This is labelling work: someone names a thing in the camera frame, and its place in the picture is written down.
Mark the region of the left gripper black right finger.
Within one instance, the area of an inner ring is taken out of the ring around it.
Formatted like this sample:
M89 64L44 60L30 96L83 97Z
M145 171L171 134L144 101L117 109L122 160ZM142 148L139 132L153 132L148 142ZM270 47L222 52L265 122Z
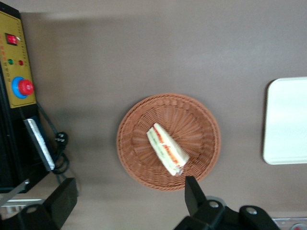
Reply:
M185 203L189 215L175 227L176 230L217 230L221 226L225 207L221 202L207 199L193 176L185 178Z

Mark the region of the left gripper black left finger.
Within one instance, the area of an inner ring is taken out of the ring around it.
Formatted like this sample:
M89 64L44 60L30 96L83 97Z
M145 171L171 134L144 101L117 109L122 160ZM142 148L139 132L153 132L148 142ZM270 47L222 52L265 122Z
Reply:
M60 230L77 204L75 178L66 178L44 201L43 206Z

